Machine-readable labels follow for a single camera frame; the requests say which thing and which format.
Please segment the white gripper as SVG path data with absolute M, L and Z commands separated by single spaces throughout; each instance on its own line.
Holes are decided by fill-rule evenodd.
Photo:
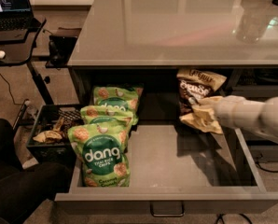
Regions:
M 214 109 L 209 106 L 193 106 L 194 122 L 198 125 L 210 125 L 216 123 L 221 126 L 232 129 L 242 128 L 239 119 L 235 117 L 235 108 L 242 103 L 242 96 L 211 96 L 204 97 L 198 101 L 199 105 L 213 105 Z

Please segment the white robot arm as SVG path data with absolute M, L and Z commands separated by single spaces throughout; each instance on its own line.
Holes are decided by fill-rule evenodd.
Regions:
M 192 107 L 202 119 L 216 120 L 221 126 L 243 129 L 278 144 L 278 97 L 265 102 L 242 96 L 214 96 Z

